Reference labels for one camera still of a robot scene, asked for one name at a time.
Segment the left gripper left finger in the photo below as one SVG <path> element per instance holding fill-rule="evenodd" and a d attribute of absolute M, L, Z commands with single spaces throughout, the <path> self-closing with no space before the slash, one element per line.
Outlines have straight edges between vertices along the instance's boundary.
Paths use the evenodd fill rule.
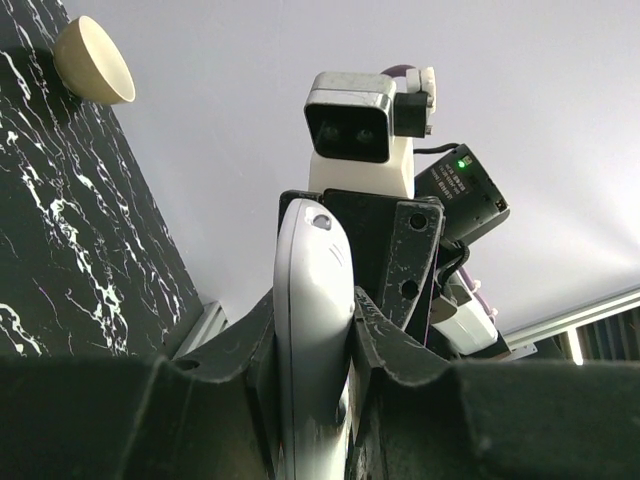
<path fill-rule="evenodd" d="M 273 300 L 182 358 L 5 357 L 5 479 L 272 479 Z"/>

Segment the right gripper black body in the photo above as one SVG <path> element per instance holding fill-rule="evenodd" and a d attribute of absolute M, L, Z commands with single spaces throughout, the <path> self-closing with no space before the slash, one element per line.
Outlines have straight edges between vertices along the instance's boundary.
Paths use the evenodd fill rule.
<path fill-rule="evenodd" d="M 350 242 L 355 285 L 391 323 L 424 345 L 444 227 L 440 201 L 335 189 L 323 194 L 289 190 L 279 198 L 279 221 L 298 198 L 316 201 L 334 215 Z"/>

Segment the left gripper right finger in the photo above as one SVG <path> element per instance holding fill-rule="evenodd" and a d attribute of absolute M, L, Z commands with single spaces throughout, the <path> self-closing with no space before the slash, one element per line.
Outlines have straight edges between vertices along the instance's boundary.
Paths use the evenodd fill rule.
<path fill-rule="evenodd" d="M 355 302 L 348 478 L 638 477 L 636 364 L 449 362 Z"/>

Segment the white remote control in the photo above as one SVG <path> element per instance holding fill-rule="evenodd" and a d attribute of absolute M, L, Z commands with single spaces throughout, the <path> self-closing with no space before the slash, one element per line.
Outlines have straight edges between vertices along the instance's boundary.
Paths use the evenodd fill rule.
<path fill-rule="evenodd" d="M 340 222 L 314 200 L 293 200 L 278 234 L 272 288 L 287 479 L 345 475 L 354 286 Z"/>

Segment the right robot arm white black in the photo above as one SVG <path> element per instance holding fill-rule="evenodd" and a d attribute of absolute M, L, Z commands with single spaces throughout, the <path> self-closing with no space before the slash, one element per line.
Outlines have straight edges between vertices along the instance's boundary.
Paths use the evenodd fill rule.
<path fill-rule="evenodd" d="M 418 149 L 406 137 L 395 137 L 385 146 L 373 148 L 359 143 L 343 147 L 319 143 L 314 148 L 309 188 L 319 193 L 337 189 L 359 195 L 363 205 L 351 205 L 347 210 L 360 215 L 377 198 L 405 194 L 408 175 L 404 169 L 409 164 L 405 158 L 410 153 L 442 156 L 417 175 L 413 187 L 415 198 L 435 198 L 444 211 L 431 324 L 453 351 L 465 356 L 485 355 L 499 339 L 495 314 L 476 293 L 464 265 L 471 244 L 502 224 L 510 207 L 467 145 L 447 143 Z M 343 248 L 332 241 L 334 230 L 346 231 L 348 224 L 337 213 L 295 207 L 291 228 L 295 237 L 313 239 L 322 252 L 336 254 L 337 260 L 332 268 L 323 260 L 308 262 L 303 257 L 306 248 L 295 249 L 291 237 L 280 235 L 274 270 L 278 305 L 288 305 L 296 280 L 315 298 L 323 299 L 327 288 L 345 295 L 352 291 L 353 282 L 363 283 L 366 275 L 377 272 L 376 262 L 362 248 Z"/>

